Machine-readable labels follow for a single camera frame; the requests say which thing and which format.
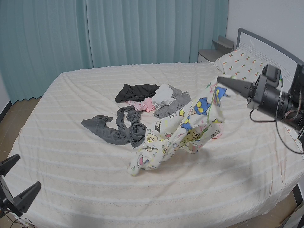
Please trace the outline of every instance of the bed sheet wrinkle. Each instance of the bed sheet wrinkle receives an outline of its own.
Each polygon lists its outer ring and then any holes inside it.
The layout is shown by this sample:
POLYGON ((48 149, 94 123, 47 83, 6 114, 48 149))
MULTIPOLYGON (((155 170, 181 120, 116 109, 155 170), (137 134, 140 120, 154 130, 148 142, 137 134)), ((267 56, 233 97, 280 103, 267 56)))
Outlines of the bed sheet wrinkle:
MULTIPOLYGON (((95 115, 116 119, 117 110, 127 106, 114 103, 124 84, 166 83, 195 98, 201 87, 221 74, 210 63, 173 63, 60 75, 33 110, 10 153, 21 156, 5 176, 14 196, 37 180, 43 184, 24 216, 40 228, 75 228, 73 220, 103 228, 202 224, 224 228, 275 207, 303 174, 304 162, 276 141, 274 126, 249 120, 245 99, 222 102, 223 135, 198 154, 177 151, 159 169, 137 177, 129 176, 126 169, 135 151, 130 144, 105 143, 80 127, 83 119, 95 115)), ((257 112, 255 117, 263 115, 257 112)), ((145 125, 156 120, 150 113, 141 114, 145 125)), ((279 130, 295 147, 282 124, 279 130)))

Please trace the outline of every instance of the white cartoon print garment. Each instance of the white cartoon print garment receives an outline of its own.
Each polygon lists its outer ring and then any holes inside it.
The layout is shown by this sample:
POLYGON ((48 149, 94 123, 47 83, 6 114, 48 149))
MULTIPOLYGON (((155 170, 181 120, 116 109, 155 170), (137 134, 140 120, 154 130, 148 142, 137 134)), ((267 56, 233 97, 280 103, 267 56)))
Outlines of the white cartoon print garment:
POLYGON ((208 140, 219 136, 224 121, 220 101, 232 94, 235 95, 214 78, 192 102, 148 126, 128 172, 135 176, 140 169, 156 169, 179 149, 192 154, 198 152, 208 140))

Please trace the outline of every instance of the teal curtain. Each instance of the teal curtain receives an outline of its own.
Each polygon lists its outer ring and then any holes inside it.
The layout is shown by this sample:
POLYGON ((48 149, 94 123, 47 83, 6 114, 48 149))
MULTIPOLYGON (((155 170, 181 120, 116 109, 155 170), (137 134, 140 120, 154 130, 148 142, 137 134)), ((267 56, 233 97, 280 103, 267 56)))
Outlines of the teal curtain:
POLYGON ((94 67, 196 62, 226 35, 228 0, 87 0, 94 67))
POLYGON ((65 71, 195 62, 227 15, 228 0, 0 0, 0 70, 14 103, 65 71))
POLYGON ((0 69, 12 103, 92 67, 86 0, 0 0, 0 69))

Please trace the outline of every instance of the nightstand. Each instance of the nightstand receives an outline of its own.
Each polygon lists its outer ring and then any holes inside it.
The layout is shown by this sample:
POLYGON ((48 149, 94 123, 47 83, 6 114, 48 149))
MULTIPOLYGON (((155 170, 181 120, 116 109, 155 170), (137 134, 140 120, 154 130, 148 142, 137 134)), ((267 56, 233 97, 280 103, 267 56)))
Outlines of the nightstand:
POLYGON ((219 57, 233 51, 234 42, 223 36, 218 36, 218 40, 212 40, 216 49, 199 49, 197 62, 214 62, 219 57))

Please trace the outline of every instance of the pillow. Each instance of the pillow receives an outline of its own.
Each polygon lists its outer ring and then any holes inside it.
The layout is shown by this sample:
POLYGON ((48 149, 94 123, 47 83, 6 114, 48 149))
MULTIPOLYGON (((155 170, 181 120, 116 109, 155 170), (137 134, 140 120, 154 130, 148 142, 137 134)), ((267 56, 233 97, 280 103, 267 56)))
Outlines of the pillow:
POLYGON ((237 79, 255 82, 268 62, 236 49, 217 59, 213 64, 224 74, 235 75, 237 79))

